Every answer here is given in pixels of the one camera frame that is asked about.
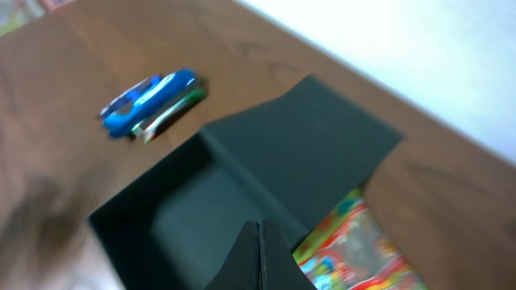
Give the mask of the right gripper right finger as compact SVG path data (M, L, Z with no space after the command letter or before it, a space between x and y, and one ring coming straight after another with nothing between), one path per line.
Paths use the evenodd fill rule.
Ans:
M270 219L260 222L260 281L263 290L316 290Z

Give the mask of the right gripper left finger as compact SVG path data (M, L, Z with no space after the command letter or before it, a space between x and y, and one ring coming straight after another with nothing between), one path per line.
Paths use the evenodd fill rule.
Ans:
M260 282L260 225L247 221L223 265L205 290L259 290Z

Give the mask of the Haribo worms gummy bag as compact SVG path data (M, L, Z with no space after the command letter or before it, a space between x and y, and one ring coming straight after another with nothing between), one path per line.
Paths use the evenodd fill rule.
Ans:
M426 290L353 189L293 252L318 289Z

